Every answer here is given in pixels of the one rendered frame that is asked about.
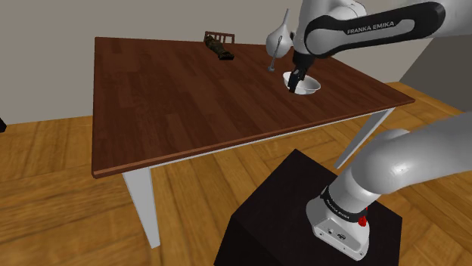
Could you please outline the brown wooden table white legs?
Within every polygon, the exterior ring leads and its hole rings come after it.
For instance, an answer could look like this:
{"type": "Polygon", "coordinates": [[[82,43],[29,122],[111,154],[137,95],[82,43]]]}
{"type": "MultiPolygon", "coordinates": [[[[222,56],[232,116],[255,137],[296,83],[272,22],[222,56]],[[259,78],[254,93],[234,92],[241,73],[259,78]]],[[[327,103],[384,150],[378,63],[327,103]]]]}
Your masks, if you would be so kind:
{"type": "Polygon", "coordinates": [[[290,93],[290,55],[269,72],[263,45],[230,44],[219,60],[202,42],[95,39],[92,175],[121,174],[152,247],[160,244],[151,168],[367,116],[358,147],[411,98],[329,57],[310,69],[321,89],[290,93]]]}

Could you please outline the silver metal whisk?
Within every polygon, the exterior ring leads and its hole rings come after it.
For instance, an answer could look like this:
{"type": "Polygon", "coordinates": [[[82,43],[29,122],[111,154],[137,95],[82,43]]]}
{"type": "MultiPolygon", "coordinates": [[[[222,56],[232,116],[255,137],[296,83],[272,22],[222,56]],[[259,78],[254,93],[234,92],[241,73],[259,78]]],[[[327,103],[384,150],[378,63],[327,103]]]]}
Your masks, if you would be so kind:
{"type": "Polygon", "coordinates": [[[278,49],[280,47],[280,44],[281,44],[281,40],[283,39],[283,36],[279,36],[278,37],[278,43],[276,45],[276,48],[274,50],[274,53],[272,55],[272,61],[271,61],[271,64],[269,65],[268,67],[268,71],[269,72],[274,72],[275,71],[275,59],[277,58],[277,54],[278,54],[278,49]]]}

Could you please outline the black robot stand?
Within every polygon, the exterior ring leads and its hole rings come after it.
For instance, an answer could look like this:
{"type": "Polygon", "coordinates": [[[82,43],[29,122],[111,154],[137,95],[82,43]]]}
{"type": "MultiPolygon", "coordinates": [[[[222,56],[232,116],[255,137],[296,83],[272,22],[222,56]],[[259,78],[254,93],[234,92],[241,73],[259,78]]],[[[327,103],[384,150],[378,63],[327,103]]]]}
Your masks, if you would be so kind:
{"type": "Polygon", "coordinates": [[[214,266],[399,266],[402,217],[379,202],[368,207],[370,243],[355,261],[312,232],[306,204],[336,175],[298,150],[234,212],[214,266]]]}

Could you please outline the dark camouflage wrapped bundle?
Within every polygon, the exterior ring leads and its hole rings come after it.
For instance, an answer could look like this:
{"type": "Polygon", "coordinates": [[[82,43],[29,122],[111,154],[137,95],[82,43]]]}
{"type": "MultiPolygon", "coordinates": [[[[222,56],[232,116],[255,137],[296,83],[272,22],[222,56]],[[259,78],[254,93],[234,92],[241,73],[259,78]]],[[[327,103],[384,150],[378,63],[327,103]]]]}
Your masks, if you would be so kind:
{"type": "Polygon", "coordinates": [[[204,39],[205,46],[208,47],[212,52],[214,52],[220,60],[233,60],[234,55],[227,51],[222,43],[212,36],[206,36],[204,39]]]}

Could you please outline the white bowl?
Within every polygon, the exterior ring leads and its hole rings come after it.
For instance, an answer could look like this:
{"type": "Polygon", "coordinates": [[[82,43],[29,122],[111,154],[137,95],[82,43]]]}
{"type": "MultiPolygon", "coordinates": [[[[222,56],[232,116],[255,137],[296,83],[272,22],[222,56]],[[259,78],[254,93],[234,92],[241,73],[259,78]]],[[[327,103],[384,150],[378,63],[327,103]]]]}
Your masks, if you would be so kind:
{"type": "MultiPolygon", "coordinates": [[[[288,85],[289,78],[290,78],[290,72],[283,73],[284,84],[287,87],[287,89],[290,89],[288,85]]],[[[321,84],[316,79],[312,78],[311,76],[305,75],[304,80],[298,81],[294,94],[300,94],[300,95],[313,94],[320,88],[321,88],[321,84]]]]}

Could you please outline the brown wooden chair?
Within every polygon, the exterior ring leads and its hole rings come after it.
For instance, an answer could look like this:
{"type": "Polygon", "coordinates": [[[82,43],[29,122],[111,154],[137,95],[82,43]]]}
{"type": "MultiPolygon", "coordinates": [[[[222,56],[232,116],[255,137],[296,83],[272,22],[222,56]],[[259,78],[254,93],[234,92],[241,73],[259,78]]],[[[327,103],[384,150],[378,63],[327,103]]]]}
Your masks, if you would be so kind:
{"type": "Polygon", "coordinates": [[[235,43],[235,34],[232,33],[206,31],[203,38],[205,39],[207,36],[212,36],[215,40],[221,42],[222,44],[235,43]]]}

